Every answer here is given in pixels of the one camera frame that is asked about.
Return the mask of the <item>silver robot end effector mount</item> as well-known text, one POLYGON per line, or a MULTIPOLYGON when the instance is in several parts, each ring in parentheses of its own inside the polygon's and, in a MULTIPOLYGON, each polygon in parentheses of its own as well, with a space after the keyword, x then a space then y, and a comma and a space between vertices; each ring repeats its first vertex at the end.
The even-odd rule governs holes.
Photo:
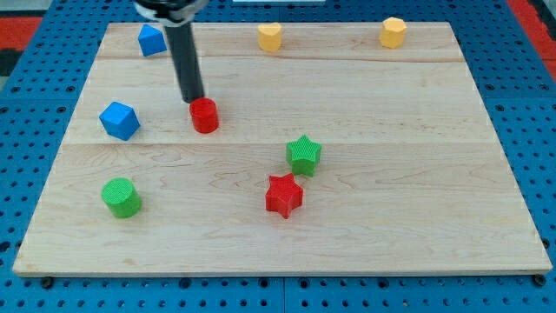
POLYGON ((143 17, 163 25, 183 25, 195 19, 209 0, 134 0, 136 11, 143 17))

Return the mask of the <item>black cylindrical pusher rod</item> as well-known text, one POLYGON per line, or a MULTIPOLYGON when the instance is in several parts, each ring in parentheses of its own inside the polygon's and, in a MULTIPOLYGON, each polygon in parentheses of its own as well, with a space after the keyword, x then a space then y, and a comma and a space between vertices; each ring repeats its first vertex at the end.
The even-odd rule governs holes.
POLYGON ((164 27, 174 63, 175 74, 182 93, 182 100, 191 103, 204 97, 202 75, 199 67, 191 23, 177 27, 164 27))

